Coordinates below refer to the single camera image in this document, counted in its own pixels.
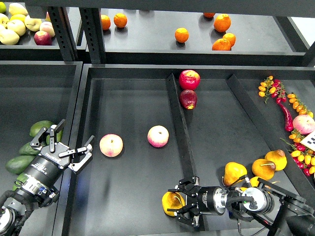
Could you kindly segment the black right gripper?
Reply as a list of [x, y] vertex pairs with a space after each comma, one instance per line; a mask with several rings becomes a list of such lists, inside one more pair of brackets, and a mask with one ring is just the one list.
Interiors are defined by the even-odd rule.
[[179, 184], [168, 192], [181, 192], [188, 196], [189, 204], [174, 212], [177, 220], [194, 228], [199, 227], [200, 215], [223, 215], [226, 209], [226, 192], [219, 186], [201, 187], [199, 177], [191, 176], [179, 180]]

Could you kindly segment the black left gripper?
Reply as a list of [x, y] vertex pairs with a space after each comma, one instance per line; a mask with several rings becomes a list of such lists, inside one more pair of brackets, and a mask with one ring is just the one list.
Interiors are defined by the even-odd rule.
[[40, 153], [24, 169], [23, 173], [38, 180], [49, 189], [53, 187], [67, 167], [78, 175], [93, 159], [92, 150], [95, 136], [91, 135], [83, 147], [70, 149], [60, 142], [64, 125], [65, 119], [58, 124], [49, 120], [40, 120], [30, 128], [32, 137], [30, 147], [40, 150]]

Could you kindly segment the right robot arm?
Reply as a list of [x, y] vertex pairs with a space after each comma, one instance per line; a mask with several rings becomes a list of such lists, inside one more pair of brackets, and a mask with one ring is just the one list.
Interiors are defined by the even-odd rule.
[[234, 183], [227, 187], [199, 185], [199, 178], [192, 176], [179, 181], [162, 197], [164, 213], [188, 226], [199, 227], [203, 215], [223, 215], [229, 218], [260, 223], [270, 236], [313, 236], [315, 210], [306, 200], [275, 184], [258, 178], [252, 186], [247, 175], [246, 188]]

